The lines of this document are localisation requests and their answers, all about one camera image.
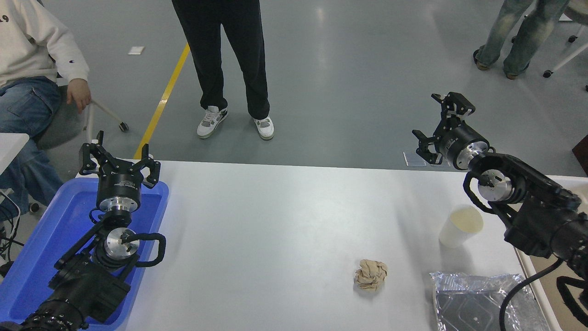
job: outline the aluminum foil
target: aluminum foil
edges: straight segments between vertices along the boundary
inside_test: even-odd
[[[439,331],[499,331],[500,305],[508,292],[524,280],[519,274],[494,277],[464,273],[431,273],[435,284],[433,305]],[[529,286],[510,301],[505,314],[506,329],[549,331]]]

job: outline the table surface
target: table surface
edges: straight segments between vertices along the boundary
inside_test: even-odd
[[[25,133],[0,133],[0,174],[29,141]]]
[[[163,161],[162,263],[126,330],[436,330],[429,273],[522,273],[502,222],[439,244],[465,173]],[[388,265],[376,293],[362,259]]]

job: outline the chair wheel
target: chair wheel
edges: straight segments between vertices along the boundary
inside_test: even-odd
[[[118,125],[118,128],[121,129],[122,132],[127,132],[129,131],[129,126],[125,123],[125,122],[121,122]]]
[[[29,211],[31,213],[36,213],[39,211],[39,204],[38,203],[29,203]]]

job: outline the plastic tray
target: plastic tray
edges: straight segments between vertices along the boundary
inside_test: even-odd
[[[52,293],[49,281],[57,273],[55,262],[84,235],[92,222],[88,213],[96,206],[97,178],[75,178],[57,192],[39,224],[26,242],[10,272],[0,284],[0,322],[22,323]],[[141,207],[132,213],[130,229],[157,232],[168,202],[168,186],[160,182],[141,190]],[[153,242],[142,242],[140,260],[149,260]],[[104,323],[88,318],[89,330],[115,330],[133,306],[145,268],[134,268],[126,278],[131,291]]]

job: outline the yellow floor line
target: yellow floor line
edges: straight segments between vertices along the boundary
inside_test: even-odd
[[[182,55],[180,56],[180,59],[178,60],[178,63],[176,64],[176,68],[173,70],[173,74],[172,74],[171,78],[169,79],[168,86],[165,88],[165,91],[163,92],[163,95],[161,96],[161,99],[159,100],[159,104],[157,106],[157,109],[155,110],[153,117],[151,117],[151,122],[149,122],[149,125],[147,126],[147,130],[145,130],[143,138],[141,139],[141,142],[139,143],[139,147],[137,147],[137,151],[135,152],[135,155],[133,156],[134,159],[141,158],[141,149],[143,148],[143,145],[147,144],[151,140],[151,136],[153,135],[153,132],[155,131],[155,127],[157,126],[157,123],[159,122],[159,118],[161,117],[161,114],[163,113],[163,109],[165,108],[165,105],[168,103],[168,99],[172,93],[174,85],[176,85],[176,80],[178,80],[178,76],[180,75],[180,72],[182,71],[182,67],[184,65],[184,62],[186,62],[186,58],[188,57],[188,53],[190,53],[190,47],[188,46],[188,44],[186,44],[186,47],[184,47]]]

